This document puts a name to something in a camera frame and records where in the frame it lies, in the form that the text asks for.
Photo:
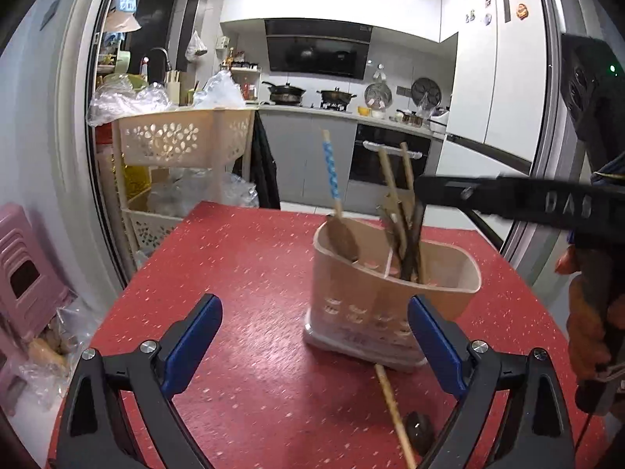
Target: countertop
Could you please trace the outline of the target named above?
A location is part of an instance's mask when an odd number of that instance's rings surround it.
[[[199,204],[136,273],[93,339],[103,354],[132,351],[160,338],[204,292],[221,298],[221,329],[187,390],[174,398],[218,469],[405,468],[373,365],[302,341],[313,234],[323,222],[320,215]],[[423,236],[464,248],[480,267],[482,288],[457,319],[469,338],[498,351],[549,351],[576,439],[585,415],[574,405],[567,343],[549,313],[476,231],[425,227]],[[437,431],[443,427],[454,399],[429,366],[414,374],[389,371],[389,378],[401,414],[418,410]],[[504,395],[496,396],[470,468],[488,455]],[[162,467],[136,403],[125,403],[146,462]],[[605,447],[602,420],[595,418],[577,469],[593,467]]]
[[[315,116],[330,116],[335,118],[343,118],[347,120],[354,120],[358,123],[364,123],[373,127],[382,127],[384,129],[392,129],[395,131],[405,132],[407,134],[414,134],[415,136],[429,137],[430,139],[443,140],[445,134],[441,132],[435,132],[427,127],[413,127],[412,125],[406,125],[403,123],[395,123],[389,120],[388,116],[384,119],[378,120],[371,116],[360,116],[358,113],[342,112],[342,111],[330,111],[328,109],[320,109],[318,107],[298,107],[298,106],[251,106],[257,108],[259,111],[276,111],[276,112],[293,112],[299,114],[314,114]]]

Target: stove burner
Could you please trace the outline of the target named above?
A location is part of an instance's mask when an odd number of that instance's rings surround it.
[[[340,102],[321,102],[321,109],[329,109],[330,111],[347,111],[348,106]]]

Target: person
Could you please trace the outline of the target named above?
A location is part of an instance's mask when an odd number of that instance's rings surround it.
[[[555,272],[570,275],[579,271],[575,247],[570,245],[555,265]],[[610,353],[603,343],[605,331],[598,313],[584,300],[582,277],[576,276],[569,286],[570,314],[566,322],[569,334],[571,368],[582,381],[596,377],[596,366],[608,363]],[[625,295],[618,297],[607,310],[607,322],[625,329]],[[610,412],[625,425],[625,400],[616,402]],[[599,461],[596,469],[616,469],[625,461],[625,426]]]

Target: black range hood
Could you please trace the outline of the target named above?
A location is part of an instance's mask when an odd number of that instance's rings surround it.
[[[371,26],[324,19],[266,19],[272,72],[363,79]]]

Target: blue patterned handle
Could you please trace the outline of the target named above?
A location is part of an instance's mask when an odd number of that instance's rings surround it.
[[[332,150],[332,143],[330,142],[330,135],[328,131],[323,133],[323,151],[326,153],[326,166],[327,175],[330,180],[330,192],[332,192],[333,199],[339,199],[339,180],[336,175],[336,167],[334,166],[334,152]]]

